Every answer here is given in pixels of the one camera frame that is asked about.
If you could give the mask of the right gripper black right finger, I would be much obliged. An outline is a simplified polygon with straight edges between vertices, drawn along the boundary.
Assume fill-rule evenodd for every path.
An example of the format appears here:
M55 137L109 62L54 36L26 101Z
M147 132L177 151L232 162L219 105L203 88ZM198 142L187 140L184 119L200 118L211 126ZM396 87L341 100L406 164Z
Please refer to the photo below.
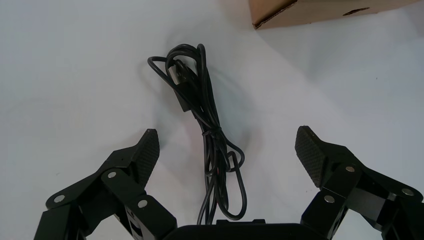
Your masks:
M321 140L300 126L295 151L319 189L301 224L332 239L348 211L360 214L384 240L424 237L424 197L415 188L366 167L345 146Z

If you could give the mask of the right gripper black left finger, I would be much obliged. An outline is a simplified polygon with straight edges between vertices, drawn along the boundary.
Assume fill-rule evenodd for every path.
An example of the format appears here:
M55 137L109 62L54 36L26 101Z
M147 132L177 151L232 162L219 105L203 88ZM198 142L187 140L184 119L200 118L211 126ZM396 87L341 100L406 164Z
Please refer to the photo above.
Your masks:
M111 216L135 240L165 239L177 228L176 218L146 192L159 154L155 129L134 146L113 151L96 172L46 201L35 239L84 240Z

